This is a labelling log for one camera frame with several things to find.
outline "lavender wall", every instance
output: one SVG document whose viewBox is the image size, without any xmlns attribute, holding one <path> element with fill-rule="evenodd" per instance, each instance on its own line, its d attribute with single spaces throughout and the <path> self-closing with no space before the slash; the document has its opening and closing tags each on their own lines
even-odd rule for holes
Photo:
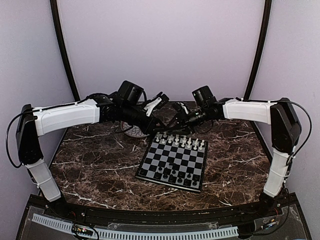
<svg viewBox="0 0 320 240">
<path fill-rule="evenodd" d="M 51 17 L 50 2 L 1 1 L 0 7 L 0 235 L 13 240 L 30 193 L 37 193 L 27 170 L 15 169 L 5 150 L 5 130 L 23 105 L 51 106 L 73 100 Z M 17 162 L 16 124 L 9 148 Z M 62 131 L 41 138 L 47 163 Z"/>
<path fill-rule="evenodd" d="M 149 97 L 192 100 L 203 85 L 217 98 L 243 96 L 264 2 L 58 1 L 80 96 L 116 91 L 125 79 Z"/>
<path fill-rule="evenodd" d="M 313 133 L 298 153 L 288 180 L 296 192 L 313 239 L 320 235 L 320 1 L 286 0 L 272 3 L 264 52 L 252 99 L 288 97 L 310 113 Z M 302 123 L 302 142 L 309 130 L 308 119 L 296 110 Z M 260 124 L 270 143 L 270 128 Z"/>
</svg>

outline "black metal frame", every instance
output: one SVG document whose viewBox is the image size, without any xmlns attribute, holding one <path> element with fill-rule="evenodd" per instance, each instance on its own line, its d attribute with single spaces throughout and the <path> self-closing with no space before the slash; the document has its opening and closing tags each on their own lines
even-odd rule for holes
<svg viewBox="0 0 320 240">
<path fill-rule="evenodd" d="M 288 198 L 284 195 L 277 199 L 281 207 L 288 205 Z M 311 234 L 301 209 L 300 203 L 295 193 L 290 194 L 290 204 L 295 204 L 301 217 L 303 229 L 308 240 L 311 240 Z M 60 217 L 46 208 L 47 202 L 43 197 L 31 194 L 24 209 L 23 217 L 20 222 L 16 240 L 19 240 L 24 228 L 24 223 L 30 206 L 44 209 L 44 214 L 54 217 Z M 255 219 L 261 218 L 255 214 L 240 214 L 241 212 L 252 212 L 259 205 L 259 202 L 253 202 L 238 206 L 228 206 L 219 208 L 210 208 L 203 210 L 189 211 L 132 211 L 132 210 L 114 210 L 99 207 L 89 207 L 73 203 L 68 206 L 79 216 L 78 222 L 84 225 L 108 226 L 110 223 L 134 224 L 134 225 L 186 225 L 218 222 L 219 226 L 246 226 L 253 223 Z M 269 211 L 265 217 L 274 216 L 273 210 Z"/>
<path fill-rule="evenodd" d="M 74 100 L 80 101 L 79 92 L 76 86 L 74 76 L 72 74 L 68 53 L 67 53 L 67 48 L 65 45 L 64 35 L 62 32 L 57 0 L 50 0 L 50 5 L 51 5 L 51 13 L 52 13 L 52 19 L 53 19 L 53 24 L 55 29 L 55 35 L 58 41 L 60 54 L 61 54 L 62 62 L 64 65 L 64 70 L 68 78 L 68 82 L 69 82 Z"/>
</svg>

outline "white cable organizer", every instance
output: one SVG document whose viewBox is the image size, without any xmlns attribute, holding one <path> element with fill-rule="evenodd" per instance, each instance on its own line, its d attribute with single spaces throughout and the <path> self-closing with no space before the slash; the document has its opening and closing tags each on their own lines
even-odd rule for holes
<svg viewBox="0 0 320 240">
<path fill-rule="evenodd" d="M 72 233 L 71 221 L 54 219 L 49 216 L 33 214 L 32 222 L 41 224 L 51 229 L 55 229 L 67 234 Z M 82 226 L 88 230 L 92 230 L 87 226 Z M 149 232 L 128 232 L 128 231 L 114 231 L 94 228 L 99 233 L 100 240 L 218 240 L 231 237 L 237 237 L 238 227 L 227 227 L 222 229 L 207 230 L 207 231 L 193 231 L 193 232 L 178 232 L 178 233 L 149 233 Z M 94 232 L 92 236 L 78 233 L 81 237 L 88 237 L 97 239 L 97 234 Z"/>
</svg>

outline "black curved pole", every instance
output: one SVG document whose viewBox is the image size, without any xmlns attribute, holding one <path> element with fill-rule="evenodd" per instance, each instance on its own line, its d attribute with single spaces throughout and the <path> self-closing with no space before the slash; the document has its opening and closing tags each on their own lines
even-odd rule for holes
<svg viewBox="0 0 320 240">
<path fill-rule="evenodd" d="M 67 54 L 67 49 L 66 49 L 66 45 L 65 45 L 65 41 L 64 41 L 64 36 L 62 33 L 62 27 L 61 27 L 60 18 L 59 18 L 57 0 L 50 0 L 50 5 L 51 5 L 51 13 L 52 13 L 52 18 L 53 18 L 56 39 L 58 41 L 65 73 L 68 78 L 68 82 L 69 82 L 74 100 L 80 101 L 80 96 L 79 96 L 79 93 L 77 90 L 74 76 L 71 71 L 70 62 L 69 62 L 69 58 L 68 58 L 68 54 Z"/>
<path fill-rule="evenodd" d="M 264 3 L 264 10 L 263 10 L 263 17 L 262 17 L 262 23 L 261 23 L 261 30 L 258 40 L 258 45 L 256 47 L 256 52 L 254 56 L 254 61 L 252 65 L 251 74 L 249 77 L 248 84 L 246 86 L 246 90 L 244 93 L 244 99 L 249 99 L 252 89 L 254 88 L 257 72 L 259 69 L 259 64 L 262 56 L 262 52 L 265 45 L 266 35 L 267 35 L 267 29 L 268 29 L 268 23 L 270 18 L 270 12 L 271 12 L 271 3 L 272 0 L 265 0 Z"/>
</svg>

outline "black square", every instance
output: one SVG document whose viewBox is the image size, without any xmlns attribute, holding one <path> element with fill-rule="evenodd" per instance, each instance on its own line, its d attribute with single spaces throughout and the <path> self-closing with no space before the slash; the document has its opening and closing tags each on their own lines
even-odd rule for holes
<svg viewBox="0 0 320 240">
<path fill-rule="evenodd" d="M 165 161 L 159 161 L 158 166 L 164 168 L 166 166 L 166 162 Z"/>
<path fill-rule="evenodd" d="M 155 154 L 157 149 L 155 147 L 150 147 L 149 153 Z"/>
<path fill-rule="evenodd" d="M 191 186 L 191 180 L 185 179 L 185 180 L 183 181 L 183 185 L 190 187 L 190 186 Z"/>
<path fill-rule="evenodd" d="M 169 177 L 169 182 L 170 182 L 170 183 L 175 183 L 176 180 L 177 180 L 177 177 L 176 177 L 176 176 L 170 175 L 170 177 Z"/>
<path fill-rule="evenodd" d="M 190 167 L 190 166 L 188 166 L 187 168 L 186 168 L 186 172 L 188 173 L 188 174 L 193 174 L 194 173 L 194 167 Z"/>
<path fill-rule="evenodd" d="M 155 159 L 155 160 L 160 160 L 160 158 L 161 158 L 161 155 L 157 154 L 157 153 L 153 157 L 153 159 Z"/>
<path fill-rule="evenodd" d="M 169 168 L 165 168 L 163 170 L 163 175 L 169 175 L 170 173 L 171 173 L 171 169 L 169 169 Z"/>
<path fill-rule="evenodd" d="M 175 146 L 172 146 L 172 147 L 171 147 L 171 152 L 175 152 L 175 153 L 176 153 L 177 151 L 178 151 L 178 148 L 177 148 L 177 147 L 175 147 Z"/>
<path fill-rule="evenodd" d="M 176 159 L 182 159 L 182 157 L 183 157 L 183 154 L 182 154 L 182 153 L 177 153 L 177 154 L 175 155 L 175 158 L 176 158 Z"/>
<path fill-rule="evenodd" d="M 155 172 L 157 170 L 157 166 L 150 165 L 149 170 L 152 171 L 152 172 Z"/>
<path fill-rule="evenodd" d="M 190 157 L 189 157 L 189 161 L 190 161 L 190 162 L 196 162 L 196 160 L 197 160 L 197 157 L 196 157 L 196 156 L 190 156 Z"/>
<path fill-rule="evenodd" d="M 161 179 L 161 176 L 162 176 L 162 174 L 161 174 L 160 172 L 156 172 L 156 173 L 154 174 L 154 178 L 155 178 L 155 179 Z"/>
<path fill-rule="evenodd" d="M 175 161 L 174 157 L 172 157 L 172 156 L 168 157 L 168 160 L 167 160 L 168 163 L 172 164 L 174 161 Z"/>
<path fill-rule="evenodd" d="M 185 178 L 185 176 L 186 176 L 186 173 L 185 172 L 183 172 L 183 171 L 179 171 L 179 173 L 178 173 L 178 177 L 179 178 Z"/>
<path fill-rule="evenodd" d="M 188 166 L 187 160 L 181 160 L 181 166 Z"/>
<path fill-rule="evenodd" d="M 144 160 L 144 162 L 145 162 L 146 164 L 151 164 L 152 159 L 147 157 L 147 158 Z"/>
<path fill-rule="evenodd" d="M 201 169 L 201 168 L 202 168 L 202 163 L 196 162 L 194 167 L 195 167 L 196 169 Z"/>
<path fill-rule="evenodd" d="M 148 170 L 141 168 L 141 170 L 140 170 L 140 175 L 146 176 L 147 173 L 148 173 Z"/>
<path fill-rule="evenodd" d="M 189 149 L 185 149 L 183 153 L 184 153 L 184 154 L 187 154 L 187 155 L 190 155 L 191 150 L 189 150 Z"/>
<path fill-rule="evenodd" d="M 199 175 L 193 175 L 192 180 L 199 181 L 200 180 L 200 176 Z"/>
<path fill-rule="evenodd" d="M 205 154 L 203 152 L 198 151 L 196 155 L 197 157 L 203 158 Z"/>
<path fill-rule="evenodd" d="M 163 156 L 169 156 L 169 153 L 170 153 L 169 151 L 163 150 L 162 155 L 163 155 Z"/>
</svg>

